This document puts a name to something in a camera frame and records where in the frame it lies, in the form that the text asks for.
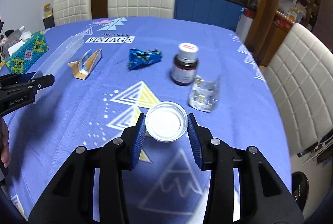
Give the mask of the person's left hand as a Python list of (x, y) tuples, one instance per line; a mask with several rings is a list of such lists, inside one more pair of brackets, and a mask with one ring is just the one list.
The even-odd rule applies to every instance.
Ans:
[(1, 134), (2, 134), (2, 150), (1, 150), (1, 161), (4, 167), (7, 168), (11, 161), (10, 146), (9, 146), (9, 130), (6, 122), (1, 118)]

